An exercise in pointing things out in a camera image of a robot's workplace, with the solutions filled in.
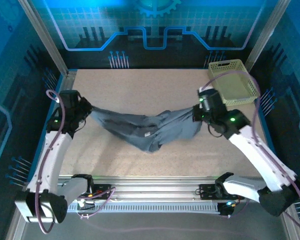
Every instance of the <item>gear graphic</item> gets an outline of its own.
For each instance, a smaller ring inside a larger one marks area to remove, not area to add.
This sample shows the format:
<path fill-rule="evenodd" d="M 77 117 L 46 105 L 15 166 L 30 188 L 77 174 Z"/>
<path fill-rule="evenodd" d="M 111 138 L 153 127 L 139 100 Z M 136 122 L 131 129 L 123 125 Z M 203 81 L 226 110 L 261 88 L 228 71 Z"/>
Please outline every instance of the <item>gear graphic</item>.
<path fill-rule="evenodd" d="M 139 10 L 140 14 L 147 17 L 164 14 L 170 14 L 171 10 L 176 10 L 177 4 L 181 4 L 181 0 L 134 0 L 134 9 Z"/>
<path fill-rule="evenodd" d="M 9 26 L 13 26 L 18 19 L 20 7 L 17 0 L 0 0 L 0 15 Z"/>

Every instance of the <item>gray cloth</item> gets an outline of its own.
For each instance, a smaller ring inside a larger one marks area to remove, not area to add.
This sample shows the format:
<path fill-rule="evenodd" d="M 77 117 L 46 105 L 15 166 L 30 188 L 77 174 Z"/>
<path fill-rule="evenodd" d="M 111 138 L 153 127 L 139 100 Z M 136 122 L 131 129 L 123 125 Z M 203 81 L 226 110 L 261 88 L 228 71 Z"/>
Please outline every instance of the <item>gray cloth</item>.
<path fill-rule="evenodd" d="M 123 114 L 93 107 L 91 117 L 113 135 L 149 153 L 174 140 L 193 138 L 202 125 L 193 122 L 192 107 L 166 110 L 157 116 Z"/>

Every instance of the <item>speckled surface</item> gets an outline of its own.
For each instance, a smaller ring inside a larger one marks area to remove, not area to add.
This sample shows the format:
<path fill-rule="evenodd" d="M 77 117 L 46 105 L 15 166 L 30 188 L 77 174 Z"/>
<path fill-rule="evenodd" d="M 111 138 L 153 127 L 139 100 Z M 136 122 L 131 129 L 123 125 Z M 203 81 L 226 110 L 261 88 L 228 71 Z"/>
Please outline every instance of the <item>speckled surface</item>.
<path fill-rule="evenodd" d="M 209 80 L 207 74 L 202 69 L 82 69 L 73 89 L 103 109 L 157 115 L 197 104 L 197 89 Z M 235 108 L 252 119 L 254 104 Z M 264 139 L 259 121 L 256 127 Z M 211 136 L 204 125 L 194 139 L 163 145 L 150 154 L 114 137 L 88 117 L 86 126 L 74 136 L 60 174 L 217 177 L 225 172 L 259 176 L 234 145 Z"/>

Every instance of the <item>gray floor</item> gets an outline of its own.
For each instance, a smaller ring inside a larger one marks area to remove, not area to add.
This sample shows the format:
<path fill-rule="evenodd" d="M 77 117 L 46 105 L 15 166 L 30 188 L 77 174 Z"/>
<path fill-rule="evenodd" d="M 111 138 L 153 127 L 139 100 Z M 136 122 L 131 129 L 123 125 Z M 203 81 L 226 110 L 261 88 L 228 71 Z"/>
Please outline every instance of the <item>gray floor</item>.
<path fill-rule="evenodd" d="M 155 227 L 175 229 L 144 229 Z M 195 213 L 100 213 L 81 220 L 76 213 L 69 213 L 49 235 L 41 233 L 35 223 L 27 225 L 22 240 L 33 239 L 286 240 L 287 237 L 281 218 L 270 216 L 255 203 L 232 219 Z"/>

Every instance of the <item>yellow basket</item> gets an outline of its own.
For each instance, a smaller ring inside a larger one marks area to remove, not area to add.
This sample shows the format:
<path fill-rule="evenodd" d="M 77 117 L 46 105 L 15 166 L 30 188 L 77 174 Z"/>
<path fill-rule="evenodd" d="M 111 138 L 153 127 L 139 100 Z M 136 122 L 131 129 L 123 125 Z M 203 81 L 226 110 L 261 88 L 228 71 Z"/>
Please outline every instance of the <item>yellow basket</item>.
<path fill-rule="evenodd" d="M 210 62 L 208 70 L 210 79 L 229 71 L 248 73 L 240 59 Z M 226 106 L 250 104 L 259 96 L 252 79 L 239 73 L 222 76 L 213 81 L 212 86 L 219 91 Z"/>

